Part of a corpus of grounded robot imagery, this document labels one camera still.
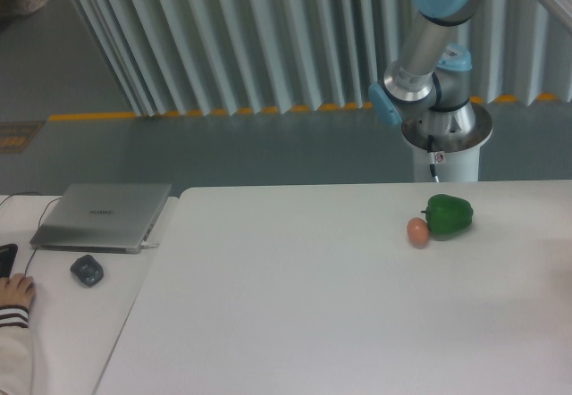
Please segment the person's hand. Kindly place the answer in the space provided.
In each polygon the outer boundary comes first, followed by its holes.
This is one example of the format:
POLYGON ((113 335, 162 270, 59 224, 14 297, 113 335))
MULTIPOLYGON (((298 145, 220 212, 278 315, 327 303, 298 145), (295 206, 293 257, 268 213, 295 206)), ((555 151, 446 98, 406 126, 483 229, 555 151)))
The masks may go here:
POLYGON ((36 296, 34 278, 17 273, 10 278, 2 277, 0 282, 1 309, 17 308, 29 312, 36 296))

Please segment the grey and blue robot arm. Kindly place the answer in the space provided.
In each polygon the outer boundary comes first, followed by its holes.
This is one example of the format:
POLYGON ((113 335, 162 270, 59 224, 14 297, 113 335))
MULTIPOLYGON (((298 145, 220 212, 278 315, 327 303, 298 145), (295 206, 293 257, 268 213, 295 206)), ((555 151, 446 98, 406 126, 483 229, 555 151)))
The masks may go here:
MULTIPOLYGON (((469 72, 470 53, 451 41, 454 28, 469 21, 484 0, 412 0, 417 14, 399 58, 383 77, 370 85, 368 95, 377 115, 399 125, 431 107, 456 110, 466 103, 444 101, 439 70, 469 72)), ((571 26, 571 0, 537 0, 566 28, 571 26)))

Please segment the white sleeved forearm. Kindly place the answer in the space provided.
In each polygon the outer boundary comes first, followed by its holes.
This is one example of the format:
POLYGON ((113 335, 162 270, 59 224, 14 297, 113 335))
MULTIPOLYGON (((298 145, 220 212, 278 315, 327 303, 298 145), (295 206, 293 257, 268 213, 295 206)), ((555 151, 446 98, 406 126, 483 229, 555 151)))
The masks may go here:
POLYGON ((1 306, 1 393, 31 394, 33 339, 26 307, 1 306))

